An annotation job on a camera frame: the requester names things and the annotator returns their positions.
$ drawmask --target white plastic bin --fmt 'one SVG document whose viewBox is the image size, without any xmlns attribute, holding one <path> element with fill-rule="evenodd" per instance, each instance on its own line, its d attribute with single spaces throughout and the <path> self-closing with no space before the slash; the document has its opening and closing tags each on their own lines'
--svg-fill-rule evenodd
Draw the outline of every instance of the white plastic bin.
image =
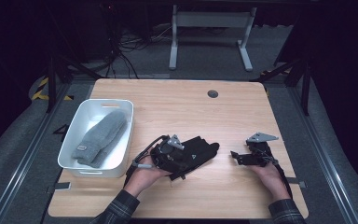
<svg viewBox="0 0 358 224">
<path fill-rule="evenodd" d="M 119 142 L 103 162 L 100 168 L 92 168 L 79 164 L 71 157 L 72 152 L 83 139 L 86 132 L 101 121 L 107 114 L 120 109 L 125 112 L 127 130 L 121 136 Z M 133 104 L 128 100 L 120 99 L 89 99 L 80 104 L 77 109 L 68 132 L 63 140 L 58 164 L 75 176 L 85 177 L 120 177 L 127 170 L 131 134 L 132 134 Z"/>
</svg>

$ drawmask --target wooden table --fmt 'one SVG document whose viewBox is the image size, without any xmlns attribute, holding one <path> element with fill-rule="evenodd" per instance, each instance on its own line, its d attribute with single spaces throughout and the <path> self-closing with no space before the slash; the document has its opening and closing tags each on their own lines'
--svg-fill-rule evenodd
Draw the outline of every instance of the wooden table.
<svg viewBox="0 0 358 224">
<path fill-rule="evenodd" d="M 216 98 L 208 91 L 218 92 Z M 279 137 L 268 142 L 287 177 L 296 177 L 281 133 L 260 83 L 196 80 L 99 79 L 92 99 L 126 99 L 134 104 L 134 129 L 128 165 L 163 134 L 181 141 L 201 136 L 217 142 L 217 155 L 185 180 L 161 178 L 140 196 L 133 217 L 268 218 L 271 195 L 258 177 L 231 158 L 230 151 L 249 153 L 244 140 L 257 132 Z M 75 177 L 63 170 L 59 182 L 69 190 L 54 193 L 53 217 L 95 217 L 122 189 L 121 178 Z M 298 184 L 291 184 L 304 217 L 308 209 Z"/>
</svg>

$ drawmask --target gray cloth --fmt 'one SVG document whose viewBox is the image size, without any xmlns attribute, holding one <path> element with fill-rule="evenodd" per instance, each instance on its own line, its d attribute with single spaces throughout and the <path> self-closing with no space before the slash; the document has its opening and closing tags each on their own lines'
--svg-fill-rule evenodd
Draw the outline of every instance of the gray cloth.
<svg viewBox="0 0 358 224">
<path fill-rule="evenodd" d="M 72 158 L 92 163 L 98 153 L 107 147 L 126 125 L 126 116 L 121 110 L 114 110 L 89 129 L 81 143 L 72 153 Z"/>
<path fill-rule="evenodd" d="M 123 135 L 124 132 L 126 132 L 126 130 L 127 130 L 127 123 L 123 124 L 120 127 L 120 130 L 118 131 L 113 141 L 109 143 L 106 147 L 102 148 L 92 162 L 88 162 L 83 159 L 78 159 L 77 162 L 80 164 L 88 165 L 93 168 L 100 168 L 103 162 L 105 161 L 106 157 L 113 150 L 113 148 L 115 148 L 117 143 L 120 141 L 121 136 Z"/>
</svg>

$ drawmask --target sleeve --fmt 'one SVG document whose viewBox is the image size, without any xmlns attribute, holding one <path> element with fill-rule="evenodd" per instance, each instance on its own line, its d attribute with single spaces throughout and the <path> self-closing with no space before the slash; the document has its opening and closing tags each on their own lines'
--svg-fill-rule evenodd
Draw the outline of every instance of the sleeve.
<svg viewBox="0 0 358 224">
<path fill-rule="evenodd" d="M 295 202 L 291 199 L 279 200 L 268 207 L 274 224 L 306 223 Z"/>
<path fill-rule="evenodd" d="M 138 205 L 139 201 L 123 189 L 90 224 L 126 224 Z"/>
</svg>

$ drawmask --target person's left hand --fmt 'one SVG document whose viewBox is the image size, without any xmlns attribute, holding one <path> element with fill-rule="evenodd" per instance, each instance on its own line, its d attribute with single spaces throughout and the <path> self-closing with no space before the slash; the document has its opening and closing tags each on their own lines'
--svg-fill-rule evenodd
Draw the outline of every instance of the person's left hand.
<svg viewBox="0 0 358 224">
<path fill-rule="evenodd" d="M 141 164 L 151 164 L 152 168 L 137 168 L 132 176 L 130 177 L 129 182 L 124 187 L 128 193 L 130 193 L 134 197 L 138 197 L 138 195 L 144 190 L 152 186 L 158 179 L 163 176 L 170 175 L 171 173 L 168 171 L 161 170 L 154 166 L 154 163 L 150 156 L 146 156 L 145 158 L 140 160 Z"/>
</svg>

